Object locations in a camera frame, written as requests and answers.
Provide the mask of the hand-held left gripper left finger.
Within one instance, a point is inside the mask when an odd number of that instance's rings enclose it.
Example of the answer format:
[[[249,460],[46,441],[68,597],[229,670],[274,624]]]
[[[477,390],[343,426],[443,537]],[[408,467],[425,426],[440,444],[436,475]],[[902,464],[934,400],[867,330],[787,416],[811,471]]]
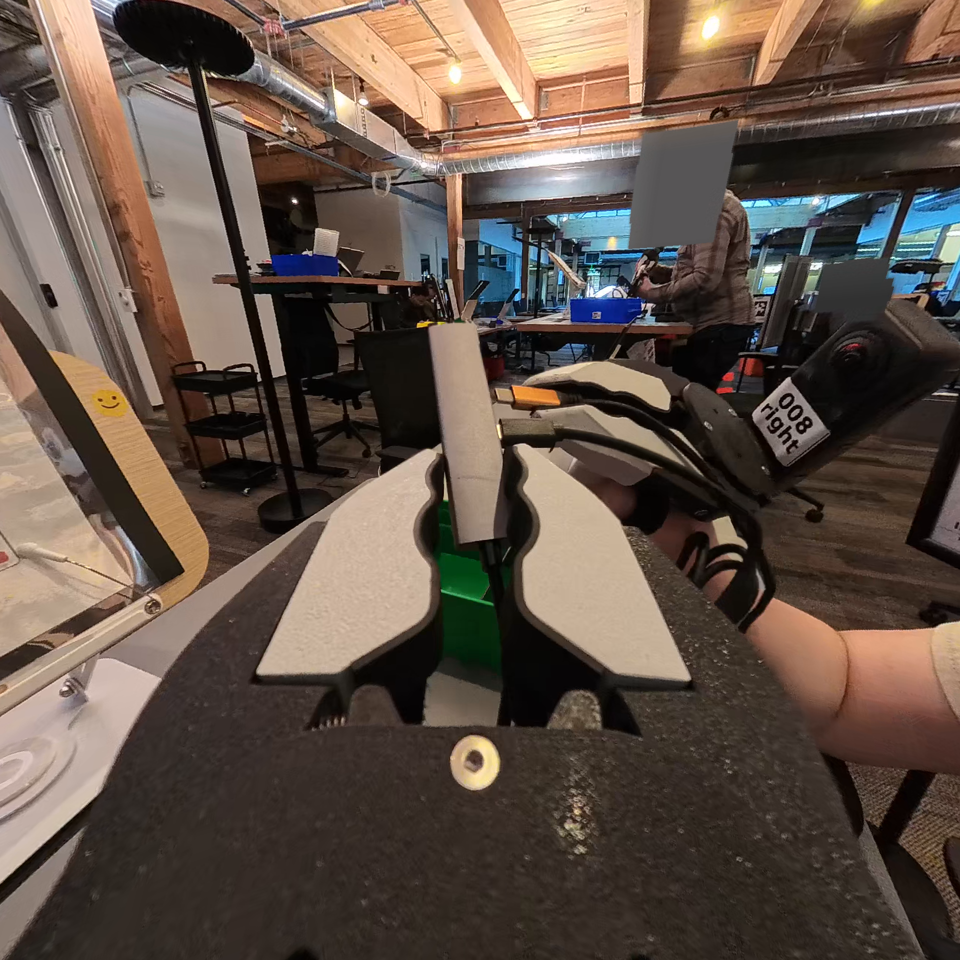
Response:
[[[351,681],[433,623],[440,582],[426,522],[443,480],[441,451],[426,449],[345,498],[278,621],[258,680]]]

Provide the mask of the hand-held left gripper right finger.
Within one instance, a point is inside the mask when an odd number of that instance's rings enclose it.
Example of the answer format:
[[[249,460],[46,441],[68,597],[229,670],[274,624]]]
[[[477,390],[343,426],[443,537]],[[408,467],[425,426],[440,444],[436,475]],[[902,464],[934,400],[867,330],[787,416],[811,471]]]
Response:
[[[690,671],[618,518],[531,445],[510,453],[532,524],[513,565],[522,616],[616,687],[687,688]]]

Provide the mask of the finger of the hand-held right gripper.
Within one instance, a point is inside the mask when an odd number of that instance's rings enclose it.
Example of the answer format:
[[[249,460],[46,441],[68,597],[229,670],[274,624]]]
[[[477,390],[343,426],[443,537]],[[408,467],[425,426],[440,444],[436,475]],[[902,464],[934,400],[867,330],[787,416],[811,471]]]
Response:
[[[595,407],[563,407],[557,410],[557,427],[579,430],[607,440],[616,439],[633,445],[643,453],[653,452],[677,466],[685,469],[690,467],[690,460],[662,436],[626,416],[606,414]],[[592,474],[626,487],[640,483],[655,469],[654,463],[646,457],[611,449],[596,442],[564,438],[558,446]]]
[[[688,378],[646,361],[588,361],[551,367],[529,377],[524,388],[551,390],[588,402],[611,401],[669,413],[689,385]]]

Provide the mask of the black cable orange plug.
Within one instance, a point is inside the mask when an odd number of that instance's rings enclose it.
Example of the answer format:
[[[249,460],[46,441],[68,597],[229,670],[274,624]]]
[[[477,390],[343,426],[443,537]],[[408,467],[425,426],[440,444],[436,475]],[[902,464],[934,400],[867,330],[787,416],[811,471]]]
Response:
[[[714,480],[714,472],[693,444],[684,438],[681,433],[668,426],[664,420],[659,417],[658,412],[651,411],[639,404],[613,402],[610,400],[587,401],[582,397],[563,394],[555,390],[531,389],[524,388],[523,386],[498,388],[494,390],[493,394],[497,402],[505,404],[513,410],[524,412],[529,420],[543,420],[548,422],[554,430],[553,448],[559,449],[565,454],[567,453],[559,447],[559,443],[563,439],[596,443],[612,450],[621,450],[640,457],[646,457],[649,462],[654,464],[654,470],[650,476],[655,472],[673,474],[675,470],[679,470],[702,477],[705,480]],[[559,428],[557,427],[557,410],[564,407],[595,407],[609,415],[626,417],[664,438],[669,445],[689,460],[689,468],[684,468],[681,465],[670,462],[668,459],[653,452],[643,453],[639,448],[622,440],[615,438],[606,439],[579,430]],[[573,457],[571,458],[573,459],[573,464],[570,467],[571,473],[577,466],[584,467],[581,462],[577,462]]]

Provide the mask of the green plastic bin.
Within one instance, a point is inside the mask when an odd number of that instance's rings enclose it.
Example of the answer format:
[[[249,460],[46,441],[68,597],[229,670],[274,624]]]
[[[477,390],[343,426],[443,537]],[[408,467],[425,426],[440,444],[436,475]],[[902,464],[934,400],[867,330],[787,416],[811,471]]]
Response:
[[[498,616],[489,577],[475,548],[461,548],[449,503],[438,507],[436,550],[440,583],[442,654],[464,666],[501,674]]]

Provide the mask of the dark grey usb hub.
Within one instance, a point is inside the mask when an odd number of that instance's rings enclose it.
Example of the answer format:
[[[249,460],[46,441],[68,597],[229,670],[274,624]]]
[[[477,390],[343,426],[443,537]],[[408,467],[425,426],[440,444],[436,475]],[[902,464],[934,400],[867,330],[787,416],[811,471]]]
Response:
[[[428,328],[446,462],[448,503],[457,546],[478,547],[505,537],[503,455],[479,336],[462,322]]]

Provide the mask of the person's right hand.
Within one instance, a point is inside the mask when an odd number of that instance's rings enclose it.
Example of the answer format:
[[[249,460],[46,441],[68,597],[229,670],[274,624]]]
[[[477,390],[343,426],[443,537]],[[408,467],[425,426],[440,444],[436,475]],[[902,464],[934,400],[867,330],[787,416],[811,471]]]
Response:
[[[595,474],[582,465],[577,465],[571,474],[593,492],[620,522],[646,534],[717,609],[723,610],[727,594],[739,592],[734,582],[738,573],[747,570],[746,562],[737,569],[723,569],[707,576],[710,566],[738,558],[738,553],[731,553],[723,558],[708,559],[714,548],[731,546],[733,540],[718,530],[718,520],[697,519],[681,510],[672,500],[662,478],[652,475],[625,486]],[[773,598],[763,601],[766,582],[761,580],[759,573],[744,575],[743,580],[749,582],[745,591],[750,593],[750,609],[746,614],[748,623],[741,623],[740,629],[759,651],[773,650],[786,639],[790,609]]]

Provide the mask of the black framed board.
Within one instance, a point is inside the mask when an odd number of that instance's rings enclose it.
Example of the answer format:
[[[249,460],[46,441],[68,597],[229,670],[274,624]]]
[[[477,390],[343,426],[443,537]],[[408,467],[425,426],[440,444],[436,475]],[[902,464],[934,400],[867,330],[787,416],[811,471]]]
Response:
[[[954,405],[906,545],[959,569],[959,405]]]

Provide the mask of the black office chair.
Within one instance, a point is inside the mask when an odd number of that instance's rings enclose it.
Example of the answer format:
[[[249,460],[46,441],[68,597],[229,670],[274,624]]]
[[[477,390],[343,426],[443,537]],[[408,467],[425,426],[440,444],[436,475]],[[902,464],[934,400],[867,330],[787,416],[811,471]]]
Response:
[[[363,431],[378,431],[379,427],[353,419],[349,411],[349,407],[356,411],[362,409],[362,395],[370,390],[369,378],[360,368],[340,370],[339,344],[331,326],[334,314],[324,303],[320,305],[320,314],[322,319],[306,321],[300,330],[301,389],[306,396],[338,404],[342,413],[333,425],[313,432],[314,447],[321,448],[342,436],[358,441],[363,458],[370,459],[374,451]]]

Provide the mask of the black rolling cart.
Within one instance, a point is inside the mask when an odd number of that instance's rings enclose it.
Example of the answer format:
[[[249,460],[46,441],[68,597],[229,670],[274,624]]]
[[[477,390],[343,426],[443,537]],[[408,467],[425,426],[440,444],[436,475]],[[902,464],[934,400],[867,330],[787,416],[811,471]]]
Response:
[[[211,369],[188,360],[171,368],[185,428],[198,462],[198,486],[248,497],[278,479],[258,372],[250,363]],[[215,441],[222,460],[205,462],[200,440]]]

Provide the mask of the wooden board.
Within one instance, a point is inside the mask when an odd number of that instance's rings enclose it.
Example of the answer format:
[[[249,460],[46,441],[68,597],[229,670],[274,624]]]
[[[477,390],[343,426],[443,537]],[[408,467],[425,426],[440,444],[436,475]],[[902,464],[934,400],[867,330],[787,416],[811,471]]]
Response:
[[[192,594],[206,574],[210,561],[208,538],[120,387],[100,367],[85,360],[59,351],[51,351],[50,355],[153,526],[182,566],[182,573],[155,592],[162,610],[170,610]],[[101,389],[122,393],[129,412],[116,417],[99,414],[91,397]]]

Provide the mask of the black framed instruction sign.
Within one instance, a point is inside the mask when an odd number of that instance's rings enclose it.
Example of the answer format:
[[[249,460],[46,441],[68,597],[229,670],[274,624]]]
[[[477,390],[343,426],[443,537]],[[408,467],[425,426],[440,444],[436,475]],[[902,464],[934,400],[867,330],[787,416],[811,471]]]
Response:
[[[2,714],[163,612],[183,573],[90,415],[2,295]]]

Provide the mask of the wooden top standing desk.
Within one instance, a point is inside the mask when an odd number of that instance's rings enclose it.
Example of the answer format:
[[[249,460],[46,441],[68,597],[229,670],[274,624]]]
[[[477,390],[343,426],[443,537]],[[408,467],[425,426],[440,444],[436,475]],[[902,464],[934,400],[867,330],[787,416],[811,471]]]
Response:
[[[354,348],[352,368],[363,371],[356,346],[357,334],[384,331],[383,314],[401,316],[410,306],[414,295],[425,293],[425,284],[421,280],[397,278],[357,278],[343,275],[336,278],[280,277],[275,274],[255,275],[250,284],[253,294],[267,297],[272,302],[299,453],[299,470],[325,478],[344,478],[348,475],[348,470],[322,463],[318,458],[322,447],[314,446],[313,432],[317,429],[310,420],[307,399],[316,396],[306,395],[302,389],[304,362],[300,348],[301,330],[306,322],[323,318],[321,304],[328,306],[331,311],[333,306],[364,306],[367,313],[366,325],[351,331],[351,344]],[[333,332],[337,321],[335,315],[334,317],[331,321]]]

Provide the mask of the black floor lamp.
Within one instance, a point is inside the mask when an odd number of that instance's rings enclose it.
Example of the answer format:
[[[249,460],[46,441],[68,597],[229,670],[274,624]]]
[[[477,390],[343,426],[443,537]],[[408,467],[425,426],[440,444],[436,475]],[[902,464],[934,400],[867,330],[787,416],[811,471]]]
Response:
[[[285,534],[328,507],[332,498],[323,490],[302,492],[297,484],[207,83],[207,73],[236,77],[247,72],[255,64],[255,48],[229,21],[179,2],[122,2],[112,19],[118,36],[135,52],[161,66],[184,69],[189,75],[285,486],[284,492],[260,504],[258,519],[266,532]]]

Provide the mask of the wooden support post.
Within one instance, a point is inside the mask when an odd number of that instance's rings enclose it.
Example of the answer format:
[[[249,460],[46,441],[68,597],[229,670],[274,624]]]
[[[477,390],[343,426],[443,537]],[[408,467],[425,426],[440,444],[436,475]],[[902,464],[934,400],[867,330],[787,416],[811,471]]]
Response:
[[[206,417],[202,398],[187,412],[171,379],[194,357],[162,250],[134,142],[90,2],[30,1],[55,84],[78,140],[133,292],[136,323],[161,392],[181,461],[192,469],[224,460],[221,445],[189,434],[186,423]]]

